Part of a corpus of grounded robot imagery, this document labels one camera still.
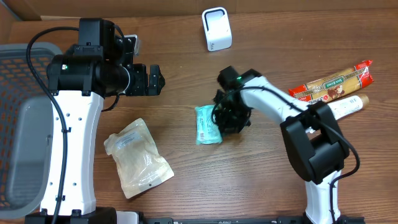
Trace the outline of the teal snack packet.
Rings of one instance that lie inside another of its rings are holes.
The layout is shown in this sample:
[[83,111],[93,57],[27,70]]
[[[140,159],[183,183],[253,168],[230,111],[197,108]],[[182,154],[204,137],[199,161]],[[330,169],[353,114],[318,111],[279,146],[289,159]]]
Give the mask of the teal snack packet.
[[213,105],[205,105],[195,108],[197,119],[196,144],[219,144],[223,139],[218,126],[212,120]]

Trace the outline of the beige mushroom pouch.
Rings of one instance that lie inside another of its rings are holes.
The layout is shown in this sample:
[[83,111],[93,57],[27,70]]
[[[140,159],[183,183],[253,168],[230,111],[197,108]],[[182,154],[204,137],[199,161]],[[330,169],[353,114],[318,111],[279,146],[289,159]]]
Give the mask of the beige mushroom pouch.
[[107,155],[112,156],[116,163],[126,198],[133,198],[174,176],[171,166],[159,154],[155,141],[141,118],[119,133],[111,134],[105,140],[104,147]]

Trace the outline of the white cosmetic tube gold cap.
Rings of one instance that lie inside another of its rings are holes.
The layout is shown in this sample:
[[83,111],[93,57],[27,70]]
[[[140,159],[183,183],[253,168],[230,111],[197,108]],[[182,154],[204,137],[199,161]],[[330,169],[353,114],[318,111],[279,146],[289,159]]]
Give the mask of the white cosmetic tube gold cap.
[[343,98],[341,100],[335,100],[328,103],[328,106],[332,110],[333,116],[336,120],[355,113],[369,104],[369,98],[365,94],[358,94]]

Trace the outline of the red orange pasta package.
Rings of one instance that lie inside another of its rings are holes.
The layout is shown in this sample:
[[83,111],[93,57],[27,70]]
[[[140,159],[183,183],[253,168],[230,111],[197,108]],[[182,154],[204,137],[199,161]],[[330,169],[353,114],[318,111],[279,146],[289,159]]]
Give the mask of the red orange pasta package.
[[369,72],[372,60],[365,60],[340,72],[289,89],[289,95],[314,104],[336,100],[369,86],[373,77]]

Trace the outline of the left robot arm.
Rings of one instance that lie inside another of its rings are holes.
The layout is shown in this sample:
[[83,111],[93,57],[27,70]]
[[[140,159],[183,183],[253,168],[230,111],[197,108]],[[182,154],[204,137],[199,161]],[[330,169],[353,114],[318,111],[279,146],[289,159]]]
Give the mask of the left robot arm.
[[52,102],[50,167],[35,223],[142,223],[141,212],[97,207],[93,183],[96,131],[105,98],[156,96],[165,85],[158,65],[134,63],[136,35],[115,23],[82,18],[78,42],[47,66],[40,87]]

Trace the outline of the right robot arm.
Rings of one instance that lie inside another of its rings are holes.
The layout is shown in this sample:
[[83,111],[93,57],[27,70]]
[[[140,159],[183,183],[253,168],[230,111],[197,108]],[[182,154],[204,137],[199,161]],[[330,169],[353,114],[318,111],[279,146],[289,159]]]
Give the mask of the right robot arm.
[[331,108],[323,102],[300,101],[272,85],[250,69],[239,74],[232,66],[220,71],[220,89],[211,118],[222,135],[239,133],[250,126],[252,110],[258,110],[280,126],[286,153],[294,171],[305,181],[311,223],[336,223],[335,184],[349,155]]

